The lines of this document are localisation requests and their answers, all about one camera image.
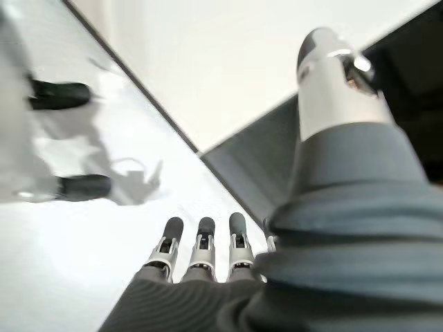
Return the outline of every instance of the robotic hand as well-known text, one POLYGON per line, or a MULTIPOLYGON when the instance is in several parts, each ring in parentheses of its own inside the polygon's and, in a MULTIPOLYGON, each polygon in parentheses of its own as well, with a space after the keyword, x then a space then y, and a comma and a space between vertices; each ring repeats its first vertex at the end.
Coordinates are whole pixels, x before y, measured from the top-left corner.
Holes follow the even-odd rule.
POLYGON ((252 271, 254 256, 242 214, 229 220, 229 276, 215 279, 215 223, 203 218, 197 230, 188 270, 172 283, 183 221, 174 217, 165 226, 159 244, 135 274, 100 332, 212 331, 223 306, 257 293, 263 283, 252 271))
POLYGON ((298 82, 294 184, 265 223, 270 252, 249 269, 248 251, 234 247, 247 247, 246 233, 242 241, 231 232, 230 277, 247 268, 267 283, 213 282, 207 220, 187 273, 203 269, 206 280, 168 283, 173 258, 156 257, 176 257, 175 237, 165 256, 157 247, 101 332, 442 330, 443 193, 393 122, 371 64, 319 28, 301 46, 298 82), (153 281, 144 271, 158 261, 165 271, 153 281))

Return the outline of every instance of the reflective surface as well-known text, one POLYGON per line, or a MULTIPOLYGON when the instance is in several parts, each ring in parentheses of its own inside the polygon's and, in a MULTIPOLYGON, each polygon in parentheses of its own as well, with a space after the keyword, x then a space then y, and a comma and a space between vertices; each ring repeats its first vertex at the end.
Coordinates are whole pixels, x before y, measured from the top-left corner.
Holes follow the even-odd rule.
MULTIPOLYGON (((0 331, 95 331, 171 216, 185 223, 174 279, 211 216, 224 281, 228 218, 240 206, 59 1, 6 5, 39 79, 96 94, 86 107, 31 115, 41 156, 59 176, 108 174, 116 187, 106 200, 0 205, 0 331)), ((247 226, 254 252, 264 251, 262 232, 247 226)))

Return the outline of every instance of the robotic finger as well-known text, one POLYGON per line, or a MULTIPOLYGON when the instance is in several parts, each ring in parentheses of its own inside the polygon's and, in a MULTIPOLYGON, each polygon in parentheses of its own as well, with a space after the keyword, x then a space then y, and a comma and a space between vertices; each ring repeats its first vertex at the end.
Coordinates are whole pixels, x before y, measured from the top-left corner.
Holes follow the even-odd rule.
POLYGON ((183 221, 177 216, 171 218, 166 223, 159 244, 153 249, 150 258, 136 276, 158 282, 172 283, 172 273, 177 261, 182 234, 183 221))
POLYGON ((229 275, 228 282, 255 280, 251 271, 254 262, 251 245, 246 234, 246 221, 243 214, 236 212, 229 218, 229 275))
POLYGON ((215 282, 215 222, 209 217, 200 220, 188 270, 181 282, 204 280, 215 282))

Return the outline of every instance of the white wall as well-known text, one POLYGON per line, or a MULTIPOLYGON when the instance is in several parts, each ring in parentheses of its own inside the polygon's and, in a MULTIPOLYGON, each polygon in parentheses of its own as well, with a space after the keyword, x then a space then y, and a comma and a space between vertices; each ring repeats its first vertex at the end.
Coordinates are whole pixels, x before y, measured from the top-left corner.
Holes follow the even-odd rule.
MULTIPOLYGON (((86 14, 93 2, 73 1, 86 14)), ((295 93, 298 49, 313 28, 364 47, 435 2, 107 0, 105 34, 205 151, 295 93)))

